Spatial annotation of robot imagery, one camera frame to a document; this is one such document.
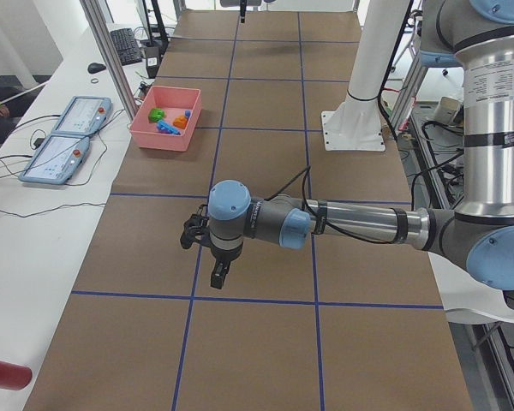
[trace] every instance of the keyboard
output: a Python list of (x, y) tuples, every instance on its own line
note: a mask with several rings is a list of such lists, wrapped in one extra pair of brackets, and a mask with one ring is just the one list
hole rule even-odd
[(134, 31), (131, 28), (119, 28), (111, 31), (112, 43), (117, 49), (122, 66), (142, 61)]

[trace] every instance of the brown tabletop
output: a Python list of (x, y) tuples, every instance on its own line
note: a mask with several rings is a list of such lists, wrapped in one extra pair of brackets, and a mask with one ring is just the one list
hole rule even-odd
[[(154, 84), (202, 91), (186, 152), (133, 142), (25, 410), (471, 410), (425, 253), (317, 236), (245, 241), (224, 289), (182, 223), (223, 179), (266, 197), (409, 207), (396, 144), (326, 152), (354, 13), (186, 11)], [(288, 194), (300, 197), (300, 184)]]

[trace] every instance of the red cup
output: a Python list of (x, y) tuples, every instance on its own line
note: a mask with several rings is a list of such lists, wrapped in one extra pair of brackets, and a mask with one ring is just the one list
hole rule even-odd
[(27, 366), (17, 366), (0, 361), (0, 388), (22, 390), (33, 379), (33, 372)]

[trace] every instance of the light blue device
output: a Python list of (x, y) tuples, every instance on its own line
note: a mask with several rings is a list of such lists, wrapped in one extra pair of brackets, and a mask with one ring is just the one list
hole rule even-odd
[(51, 132), (76, 137), (95, 134), (103, 127), (111, 107), (107, 97), (73, 97)]
[(64, 184), (89, 152), (89, 135), (73, 137), (67, 134), (48, 135), (19, 175), (22, 182)]

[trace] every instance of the black computer mouse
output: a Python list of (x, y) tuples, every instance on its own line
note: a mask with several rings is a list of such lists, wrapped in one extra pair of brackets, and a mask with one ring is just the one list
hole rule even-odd
[(106, 66), (101, 63), (90, 63), (89, 66), (87, 66), (87, 72), (89, 74), (95, 74), (103, 70), (106, 70)]

